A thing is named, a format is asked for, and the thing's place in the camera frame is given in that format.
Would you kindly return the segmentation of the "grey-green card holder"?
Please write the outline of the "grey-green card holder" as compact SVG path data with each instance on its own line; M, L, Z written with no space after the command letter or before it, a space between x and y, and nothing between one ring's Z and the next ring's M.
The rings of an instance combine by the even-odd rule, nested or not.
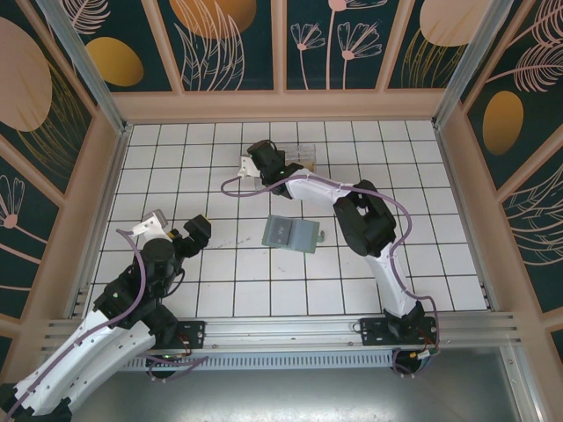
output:
M272 216L291 219L293 221L289 245L273 245L267 243L267 229ZM279 215L270 215L267 218L266 227L264 229L261 244L263 246L283 249L289 251L299 251L302 253L314 253L317 245L325 240L325 232L320 228L319 222L304 220L299 218L290 218Z

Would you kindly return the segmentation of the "aluminium side rail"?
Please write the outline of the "aluminium side rail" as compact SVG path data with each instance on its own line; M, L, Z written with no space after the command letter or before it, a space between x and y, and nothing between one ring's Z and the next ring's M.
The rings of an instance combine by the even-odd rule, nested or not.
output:
M454 200L457 204L457 209L460 215L462 226L464 228L468 247L472 255L472 262L475 266L481 289L484 291L484 300L486 302L487 308L490 311L497 312L499 310L498 301L495 297L494 289L490 284L488 272L483 260L483 255L481 253L479 243L476 241L476 233L472 224L471 216L469 214L469 208L467 207L467 201L464 197L462 185L454 166L453 156L450 153L449 146L440 129L433 127L433 130L435 132L435 138L438 143L438 147L441 151L445 170L448 174Z
M67 300L63 314L64 319L72 319L74 317L78 297L81 291L85 287L88 287L92 280L94 270L96 269L97 257L106 234L106 224L109 219L113 196L119 182L121 167L125 160L132 129L132 125L126 124L116 138L115 148L113 149L106 176L101 186L98 203L91 219L84 248L78 260L76 277L73 281L69 299Z

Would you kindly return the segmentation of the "dark grey printed card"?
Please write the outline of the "dark grey printed card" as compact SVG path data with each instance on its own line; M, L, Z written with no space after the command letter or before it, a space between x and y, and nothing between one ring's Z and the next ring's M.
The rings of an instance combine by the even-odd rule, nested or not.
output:
M293 221L287 218L272 216L267 229L267 243L273 245L289 245Z

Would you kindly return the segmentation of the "small green connector board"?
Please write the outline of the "small green connector board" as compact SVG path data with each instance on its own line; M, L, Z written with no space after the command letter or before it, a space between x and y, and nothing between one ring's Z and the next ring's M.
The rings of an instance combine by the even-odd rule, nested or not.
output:
M408 358L411 362L419 361L421 365L426 365L429 361L437 356L441 352L441 349L438 347L434 348L426 348L423 350L417 350L410 352L408 354Z

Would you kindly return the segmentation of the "aluminium corner post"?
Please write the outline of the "aluminium corner post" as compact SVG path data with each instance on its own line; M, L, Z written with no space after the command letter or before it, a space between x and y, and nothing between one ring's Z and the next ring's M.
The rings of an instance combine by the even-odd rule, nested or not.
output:
M442 129L456 108L466 86L505 22L513 2L514 0L492 0L486 9L432 117L433 128L436 132Z
M46 21L52 26L64 50L76 64L78 73L83 77L87 87L98 101L99 107L108 118L112 127L119 135L126 129L123 119L111 92L99 74L94 62L88 54L84 43L67 18L66 12L58 0L36 0Z

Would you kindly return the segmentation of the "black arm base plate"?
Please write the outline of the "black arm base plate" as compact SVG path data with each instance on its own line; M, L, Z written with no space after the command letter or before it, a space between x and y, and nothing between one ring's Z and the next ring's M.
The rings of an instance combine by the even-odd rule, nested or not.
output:
M179 321L172 338L173 344L186 353L202 349L205 341L206 325L205 321Z
M424 346L436 342L436 323L431 316L425 316L420 327L402 339L390 332L384 317L361 318L357 330L364 346Z

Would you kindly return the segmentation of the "grey metal sheet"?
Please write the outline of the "grey metal sheet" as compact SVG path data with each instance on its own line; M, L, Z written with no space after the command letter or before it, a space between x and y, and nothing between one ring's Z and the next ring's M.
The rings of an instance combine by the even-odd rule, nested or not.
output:
M496 368L400 378L387 368L119 373L71 422L528 422Z

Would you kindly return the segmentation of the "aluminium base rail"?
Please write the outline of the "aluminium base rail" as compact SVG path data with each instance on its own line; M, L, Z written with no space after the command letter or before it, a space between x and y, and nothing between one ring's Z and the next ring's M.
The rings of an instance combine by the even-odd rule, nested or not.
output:
M213 317L203 350L225 352L341 351L362 347L360 316ZM441 312L439 346L517 346L523 334L506 312Z

